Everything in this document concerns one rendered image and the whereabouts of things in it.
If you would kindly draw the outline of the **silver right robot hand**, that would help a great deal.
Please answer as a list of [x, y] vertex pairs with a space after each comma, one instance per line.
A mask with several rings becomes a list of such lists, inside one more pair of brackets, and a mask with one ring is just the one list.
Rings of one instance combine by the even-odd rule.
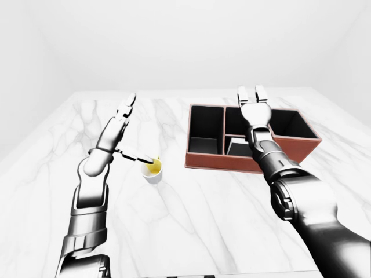
[[262, 85], [255, 86], [255, 97], [255, 103], [249, 101], [246, 88], [238, 87], [238, 104], [248, 126], [266, 126], [271, 119], [271, 107], [267, 103], [268, 95]]

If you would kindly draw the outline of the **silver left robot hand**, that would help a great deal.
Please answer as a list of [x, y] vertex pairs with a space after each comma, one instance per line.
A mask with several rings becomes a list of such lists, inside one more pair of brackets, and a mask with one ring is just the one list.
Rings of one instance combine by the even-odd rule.
[[89, 151], [89, 155], [92, 158], [93, 155], [98, 155], [97, 160], [106, 160], [106, 163], [112, 161], [111, 156], [114, 152], [121, 154], [124, 158], [135, 161], [138, 160], [143, 163], [153, 164], [154, 160], [149, 156], [142, 154], [132, 149], [119, 149], [118, 143], [121, 141], [124, 135], [124, 131], [127, 128], [130, 115], [133, 111], [133, 104], [136, 101], [136, 93], [131, 93], [126, 100], [123, 100], [115, 116], [113, 116], [106, 124], [102, 131], [96, 147]]

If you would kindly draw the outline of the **red-brown desk caddy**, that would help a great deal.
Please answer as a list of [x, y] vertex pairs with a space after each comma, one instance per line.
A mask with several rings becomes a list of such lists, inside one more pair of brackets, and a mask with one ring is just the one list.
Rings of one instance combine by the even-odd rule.
[[[297, 109], [273, 109], [268, 126], [274, 141], [297, 163], [322, 141]], [[185, 166], [260, 173], [250, 148], [238, 143], [245, 133], [239, 107], [192, 104]]]

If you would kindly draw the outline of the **white mug with yellow inside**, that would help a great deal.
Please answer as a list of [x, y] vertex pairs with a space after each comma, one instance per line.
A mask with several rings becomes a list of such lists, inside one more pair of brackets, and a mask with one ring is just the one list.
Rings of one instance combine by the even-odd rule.
[[162, 179], [162, 162], [159, 157], [153, 158], [154, 163], [148, 164], [144, 163], [141, 166], [141, 174], [144, 179], [149, 183], [156, 185]]

